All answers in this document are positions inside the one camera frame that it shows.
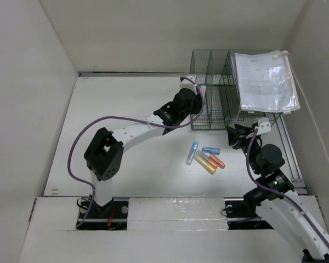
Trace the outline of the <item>light blue highlighter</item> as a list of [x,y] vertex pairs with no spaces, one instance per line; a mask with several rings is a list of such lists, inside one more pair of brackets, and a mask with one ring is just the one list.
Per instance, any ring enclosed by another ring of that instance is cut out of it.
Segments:
[[188,157],[186,159],[186,165],[191,165],[192,164],[192,160],[194,159],[197,148],[198,148],[198,142],[194,141],[191,148],[190,148]]

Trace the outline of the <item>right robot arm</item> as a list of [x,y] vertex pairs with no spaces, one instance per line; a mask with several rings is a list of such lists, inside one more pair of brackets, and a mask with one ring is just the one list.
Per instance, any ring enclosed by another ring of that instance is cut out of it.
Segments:
[[263,144],[261,132],[266,124],[227,127],[228,143],[242,150],[248,175],[256,187],[243,196],[242,209],[266,221],[302,262],[329,262],[329,234],[303,204],[293,184],[282,172],[281,150]]

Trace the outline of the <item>yellow highlighter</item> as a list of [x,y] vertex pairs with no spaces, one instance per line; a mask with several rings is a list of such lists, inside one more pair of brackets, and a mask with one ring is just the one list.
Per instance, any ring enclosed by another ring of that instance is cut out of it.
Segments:
[[210,158],[203,153],[201,150],[197,150],[194,155],[194,159],[204,167],[211,175],[213,175],[217,170],[217,165],[212,163]]

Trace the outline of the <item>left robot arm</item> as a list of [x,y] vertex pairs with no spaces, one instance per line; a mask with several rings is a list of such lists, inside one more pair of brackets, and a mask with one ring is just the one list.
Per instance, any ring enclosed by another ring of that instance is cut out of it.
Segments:
[[131,121],[133,124],[109,131],[100,128],[84,152],[87,168],[93,174],[92,211],[99,217],[111,212],[112,191],[109,181],[119,171],[123,154],[146,140],[164,136],[176,129],[189,126],[183,123],[189,115],[199,116],[203,111],[204,92],[194,85],[180,88],[172,101],[154,111],[145,120],[119,116],[105,116],[89,123],[82,132],[108,119]]

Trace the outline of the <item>dark blue highlighter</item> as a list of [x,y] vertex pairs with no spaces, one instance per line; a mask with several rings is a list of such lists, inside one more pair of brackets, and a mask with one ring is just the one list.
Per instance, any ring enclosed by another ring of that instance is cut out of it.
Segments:
[[213,155],[220,155],[220,149],[219,148],[203,147],[202,151],[204,153],[209,153],[209,154],[213,154]]

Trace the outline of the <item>orange highlighter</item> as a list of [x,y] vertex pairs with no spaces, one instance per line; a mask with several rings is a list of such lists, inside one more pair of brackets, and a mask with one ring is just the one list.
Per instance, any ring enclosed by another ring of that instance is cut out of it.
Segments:
[[221,161],[216,155],[211,154],[211,155],[209,155],[209,158],[210,158],[210,160],[211,160],[213,163],[215,163],[215,165],[216,165],[217,167],[219,167],[220,169],[224,169],[224,168],[225,168],[225,164],[224,164],[224,162]]

